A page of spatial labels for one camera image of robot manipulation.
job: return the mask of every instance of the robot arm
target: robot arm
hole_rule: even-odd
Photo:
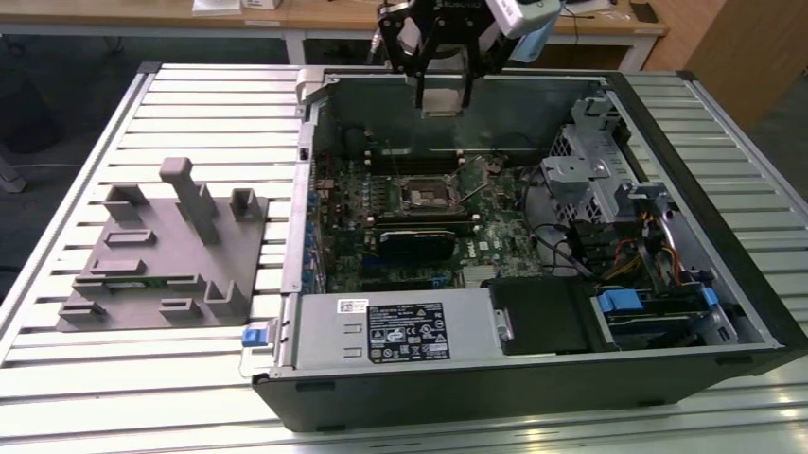
[[[410,0],[382,5],[380,41],[393,71],[415,80],[415,108],[423,108],[425,74],[433,60],[458,55],[462,59],[459,107],[465,109],[473,80],[502,70],[519,37],[542,28],[561,8],[562,0]]]

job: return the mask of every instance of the aluminum extrusion table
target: aluminum extrusion table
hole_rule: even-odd
[[[268,446],[294,453],[808,449],[808,358],[673,406],[322,434],[287,431],[250,389],[239,373],[239,327],[59,333],[60,302],[107,218],[97,202],[112,183],[139,183],[149,197],[168,195],[156,177],[168,156],[192,158],[194,178],[215,196],[251,186],[270,198],[252,318],[276,315],[300,129],[296,73],[290,66],[164,64],[135,77],[0,307],[4,453],[243,454]],[[672,73],[629,80],[805,326],[803,199],[698,82]],[[654,179],[648,155],[637,146],[634,153]]]

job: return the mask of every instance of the wire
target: wire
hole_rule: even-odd
[[[629,244],[629,243],[634,243],[636,239],[624,239],[622,241],[620,241],[620,243],[617,243],[617,248],[614,249],[614,265],[617,265],[617,262],[620,261],[620,250],[622,249],[622,247]]]
[[[680,268],[681,268],[680,255],[668,246],[662,246],[661,249],[670,254],[670,260],[672,260],[670,267],[673,268],[673,282],[676,282],[676,284],[678,286],[678,285],[681,285],[681,278],[680,278]]]
[[[620,274],[633,271],[636,269],[636,267],[640,265],[641,265],[641,260],[640,260],[640,256],[637,256],[632,260],[629,260],[625,263],[625,265],[622,265],[614,272],[612,272],[612,274],[609,274],[608,276],[604,276],[604,281],[609,281],[614,277],[617,277]]]
[[[20,166],[12,166],[12,168],[32,168],[32,167],[81,167],[83,164],[59,164],[59,163],[48,163],[48,164],[23,164]]]
[[[553,264],[550,265],[550,272],[554,272],[557,268],[575,268],[571,265],[558,265],[558,247],[566,243],[566,239],[559,240],[553,245]]]
[[[566,3],[565,3],[565,10],[566,12],[571,15],[571,26],[575,30],[575,41],[571,44],[571,49],[569,50],[569,62],[566,63],[566,67],[571,68],[571,63],[574,62],[574,50],[578,47],[578,41],[581,40],[581,35],[578,34],[578,15],[571,12],[571,10],[566,7]]]

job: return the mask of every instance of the power supply label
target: power supply label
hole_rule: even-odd
[[[449,359],[443,304],[367,306],[367,344],[375,364]]]

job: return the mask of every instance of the blue latch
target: blue latch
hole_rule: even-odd
[[[242,333],[242,347],[268,346],[268,323],[251,323]]]
[[[597,297],[597,303],[604,312],[613,310],[642,310],[644,305],[640,301],[640,295],[634,290],[620,289],[606,290]]]
[[[706,300],[706,304],[710,307],[713,307],[718,304],[718,295],[716,295],[716,290],[713,290],[710,287],[702,288],[702,296],[704,296],[704,299]]]

